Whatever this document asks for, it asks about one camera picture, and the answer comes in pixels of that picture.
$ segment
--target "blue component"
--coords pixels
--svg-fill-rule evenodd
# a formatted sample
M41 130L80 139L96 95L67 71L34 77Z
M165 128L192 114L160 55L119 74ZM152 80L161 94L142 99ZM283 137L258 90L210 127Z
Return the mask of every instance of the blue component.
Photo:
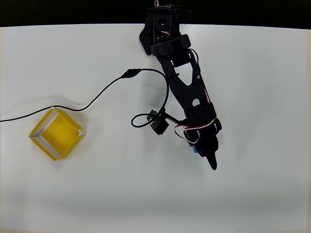
M193 149L193 152L194 152L194 153L198 153L198 150L196 149L195 146L193 146L192 149Z

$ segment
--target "robotic arm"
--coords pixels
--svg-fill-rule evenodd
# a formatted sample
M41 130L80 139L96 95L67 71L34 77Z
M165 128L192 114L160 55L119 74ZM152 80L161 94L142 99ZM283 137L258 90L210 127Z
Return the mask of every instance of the robotic arm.
M139 35L146 54L152 54L161 63L169 87L186 116L186 119L178 121L168 115L163 108L160 109L160 115L152 122L151 127L158 135L167 129L166 119L176 123L176 127L183 127L189 146L202 157L206 157L212 169L216 170L215 152L218 150L216 134L222 126L205 88L198 55L190 49L188 35L181 35L179 31L180 9L182 9L180 6L171 4L159 6L156 3L155 8L148 9L145 27ZM174 69L187 63L192 67L190 85L185 85ZM194 100L199 100L199 104L194 106ZM156 114L157 112L152 110L147 117L148 120Z

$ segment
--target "yellow transparent box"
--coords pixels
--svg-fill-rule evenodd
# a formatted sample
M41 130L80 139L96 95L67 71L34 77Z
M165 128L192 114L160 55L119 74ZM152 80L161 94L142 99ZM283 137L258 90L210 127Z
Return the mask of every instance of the yellow transparent box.
M51 108L30 132L31 140L53 161L68 156L86 130L63 110Z

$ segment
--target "white table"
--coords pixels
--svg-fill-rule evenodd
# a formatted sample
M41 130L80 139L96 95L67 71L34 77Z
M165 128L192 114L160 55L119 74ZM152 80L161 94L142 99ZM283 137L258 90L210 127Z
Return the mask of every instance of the white table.
M0 29L1 118L51 104L86 105L128 68L156 68L143 25ZM53 163L27 137L43 113L1 124L2 226L42 232L271 232L307 228L306 32L182 25L223 130L218 169L173 133L130 119L157 110L165 82L121 80L70 116L88 133ZM189 83L190 66L178 69ZM170 94L168 113L183 112Z

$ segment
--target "cable connector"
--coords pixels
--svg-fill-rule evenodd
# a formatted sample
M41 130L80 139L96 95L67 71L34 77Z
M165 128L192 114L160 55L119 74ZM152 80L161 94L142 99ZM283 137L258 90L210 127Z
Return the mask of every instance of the cable connector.
M122 74L121 78L129 79L133 78L141 72L141 69L128 69L124 74Z

